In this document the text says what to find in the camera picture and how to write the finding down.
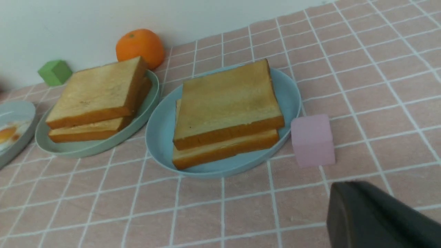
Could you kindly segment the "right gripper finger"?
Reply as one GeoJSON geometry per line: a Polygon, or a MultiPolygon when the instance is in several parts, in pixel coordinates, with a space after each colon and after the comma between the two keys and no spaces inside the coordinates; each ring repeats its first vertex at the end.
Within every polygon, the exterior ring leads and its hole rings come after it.
{"type": "Polygon", "coordinates": [[[332,248],[439,248],[441,226],[369,182],[335,182],[327,231],[332,248]]]}

